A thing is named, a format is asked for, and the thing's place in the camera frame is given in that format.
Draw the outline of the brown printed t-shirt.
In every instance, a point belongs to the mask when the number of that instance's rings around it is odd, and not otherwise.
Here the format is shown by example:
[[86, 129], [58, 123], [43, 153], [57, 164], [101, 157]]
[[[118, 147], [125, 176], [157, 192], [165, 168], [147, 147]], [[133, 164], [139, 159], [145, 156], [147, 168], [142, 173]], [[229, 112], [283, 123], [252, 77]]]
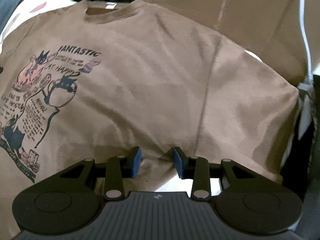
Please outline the brown printed t-shirt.
[[233, 159], [281, 182], [298, 90], [227, 37], [137, 0], [96, 13], [84, 0], [39, 14], [1, 52], [1, 239], [24, 189], [85, 158], [140, 146], [132, 191], [174, 176], [170, 149]]

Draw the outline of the brown cardboard box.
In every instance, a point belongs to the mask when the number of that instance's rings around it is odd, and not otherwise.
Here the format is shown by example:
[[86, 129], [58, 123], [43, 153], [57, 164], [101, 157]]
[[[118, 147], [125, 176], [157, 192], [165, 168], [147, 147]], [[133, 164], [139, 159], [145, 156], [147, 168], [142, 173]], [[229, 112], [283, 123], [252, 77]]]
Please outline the brown cardboard box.
[[305, 0], [145, 0], [225, 35], [289, 83], [312, 79]]

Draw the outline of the white bear print bedsheet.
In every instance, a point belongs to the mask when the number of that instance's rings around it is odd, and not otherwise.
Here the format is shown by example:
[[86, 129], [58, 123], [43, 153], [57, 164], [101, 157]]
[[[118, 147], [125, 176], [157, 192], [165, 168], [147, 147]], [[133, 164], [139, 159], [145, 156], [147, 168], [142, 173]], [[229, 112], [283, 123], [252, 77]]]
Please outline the white bear print bedsheet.
[[4, 39], [23, 22], [48, 11], [75, 4], [73, 0], [24, 0], [10, 16], [1, 32], [1, 50]]

